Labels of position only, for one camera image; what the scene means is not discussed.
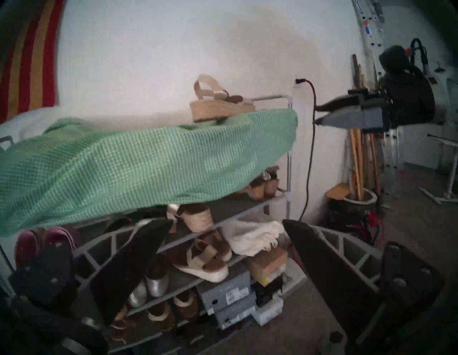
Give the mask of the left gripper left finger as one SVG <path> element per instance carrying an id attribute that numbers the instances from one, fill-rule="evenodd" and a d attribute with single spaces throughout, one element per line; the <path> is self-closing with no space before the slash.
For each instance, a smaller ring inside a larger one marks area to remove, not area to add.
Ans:
<path id="1" fill-rule="evenodd" d="M 109 325 L 138 286 L 173 222 L 151 219 L 77 287 L 74 254 L 66 243 L 42 250 L 9 281 L 16 293 L 13 313 L 20 317 L 68 318 Z"/>

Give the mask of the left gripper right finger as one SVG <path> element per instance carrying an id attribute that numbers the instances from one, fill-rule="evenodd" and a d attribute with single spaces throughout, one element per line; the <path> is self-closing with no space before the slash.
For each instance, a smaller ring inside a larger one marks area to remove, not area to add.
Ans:
<path id="1" fill-rule="evenodd" d="M 346 334 L 391 334 L 429 308 L 445 279 L 407 247 L 284 219 L 306 274 Z"/>

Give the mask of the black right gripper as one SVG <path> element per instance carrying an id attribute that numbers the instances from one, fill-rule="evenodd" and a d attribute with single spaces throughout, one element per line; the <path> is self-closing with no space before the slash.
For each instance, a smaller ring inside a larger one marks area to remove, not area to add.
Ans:
<path id="1" fill-rule="evenodd" d="M 422 71 L 407 59 L 404 48 L 393 45 L 379 55 L 385 73 L 379 79 L 380 93 L 350 93 L 321 105 L 328 114 L 314 124 L 342 129 L 383 129 L 431 123 L 436 104 L 432 87 Z M 388 116 L 382 107 L 388 106 Z"/>

